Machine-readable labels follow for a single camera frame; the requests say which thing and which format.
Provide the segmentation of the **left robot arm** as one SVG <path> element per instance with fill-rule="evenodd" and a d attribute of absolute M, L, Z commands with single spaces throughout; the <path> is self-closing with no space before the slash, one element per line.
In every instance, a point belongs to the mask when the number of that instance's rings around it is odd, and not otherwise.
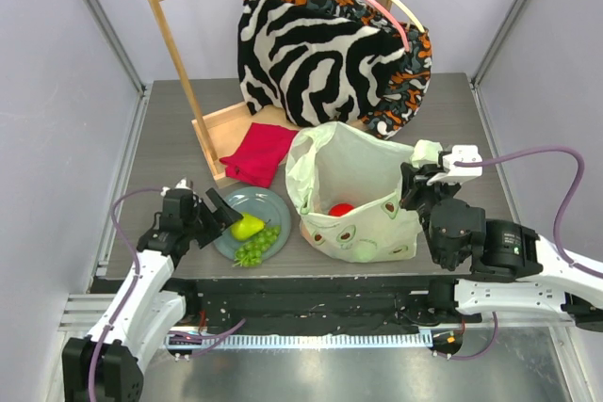
<path fill-rule="evenodd" d="M 138 401 L 144 374 L 171 328 L 193 324 L 200 301 L 165 285 L 191 244 L 211 244 L 242 215 L 213 188 L 200 197 L 181 180 L 159 191 L 152 226 L 130 244 L 132 265 L 99 320 L 61 354 L 67 401 Z"/>

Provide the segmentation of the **red apple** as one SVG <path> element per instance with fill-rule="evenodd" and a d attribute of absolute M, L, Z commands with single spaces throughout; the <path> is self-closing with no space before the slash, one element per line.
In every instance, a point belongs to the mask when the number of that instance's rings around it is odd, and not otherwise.
<path fill-rule="evenodd" d="M 354 206 L 349 203 L 339 203 L 331 207 L 328 212 L 330 217 L 343 217 L 354 209 Z"/>

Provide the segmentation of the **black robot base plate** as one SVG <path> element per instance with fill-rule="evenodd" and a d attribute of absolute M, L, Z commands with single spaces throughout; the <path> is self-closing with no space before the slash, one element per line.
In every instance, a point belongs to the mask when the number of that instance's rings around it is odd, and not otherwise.
<path fill-rule="evenodd" d="M 164 289 L 185 299 L 181 322 L 210 334 L 385 335 L 476 323 L 453 299 L 452 277 L 171 278 Z"/>

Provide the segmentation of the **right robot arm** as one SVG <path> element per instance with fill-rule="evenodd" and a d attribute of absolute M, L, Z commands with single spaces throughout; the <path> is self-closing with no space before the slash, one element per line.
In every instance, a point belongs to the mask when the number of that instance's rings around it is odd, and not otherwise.
<path fill-rule="evenodd" d="M 465 277 L 431 281 L 425 308 L 438 322 L 455 314 L 528 312 L 568 317 L 582 330 L 602 330 L 602 282 L 568 264 L 553 243 L 534 230 L 489 219 L 456 197 L 460 184 L 438 180 L 442 167 L 400 167 L 400 207 L 418 215 L 432 261 L 445 270 L 470 263 Z"/>

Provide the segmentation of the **green yellow pear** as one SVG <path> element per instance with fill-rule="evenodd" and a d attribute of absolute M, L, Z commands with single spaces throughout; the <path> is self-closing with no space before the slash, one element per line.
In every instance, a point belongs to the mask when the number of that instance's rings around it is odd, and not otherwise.
<path fill-rule="evenodd" d="M 265 227 L 266 223 L 261 218 L 248 213 L 243 213 L 242 219 L 231 226 L 230 232 L 235 240 L 244 242 L 263 231 Z"/>

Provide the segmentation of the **green grape bunch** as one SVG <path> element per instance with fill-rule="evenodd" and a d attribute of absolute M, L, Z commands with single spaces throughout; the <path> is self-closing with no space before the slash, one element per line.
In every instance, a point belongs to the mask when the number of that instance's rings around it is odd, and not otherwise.
<path fill-rule="evenodd" d="M 234 266 L 253 267 L 261 265 L 264 255 L 276 243 L 280 226 L 267 227 L 235 252 Z"/>

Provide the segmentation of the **pale green plastic bag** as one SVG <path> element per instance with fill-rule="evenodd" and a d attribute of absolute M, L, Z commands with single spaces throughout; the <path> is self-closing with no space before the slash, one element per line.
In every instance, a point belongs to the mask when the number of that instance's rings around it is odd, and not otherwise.
<path fill-rule="evenodd" d="M 436 162 L 442 146 L 421 139 L 409 146 L 377 139 L 345 123 L 302 129 L 285 163 L 285 187 L 301 217 L 306 241 L 323 254 L 349 263 L 355 244 L 376 244 L 369 263 L 410 260 L 416 255 L 421 226 L 416 212 L 399 207 L 402 163 L 414 167 Z M 349 203 L 343 217 L 328 215 Z"/>

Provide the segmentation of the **green apple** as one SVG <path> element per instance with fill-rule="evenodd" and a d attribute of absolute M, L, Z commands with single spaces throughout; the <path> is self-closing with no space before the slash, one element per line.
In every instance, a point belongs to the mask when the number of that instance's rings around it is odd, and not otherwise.
<path fill-rule="evenodd" d="M 353 256 L 356 262 L 368 263 L 376 259 L 378 248 L 375 243 L 361 240 L 353 248 Z"/>

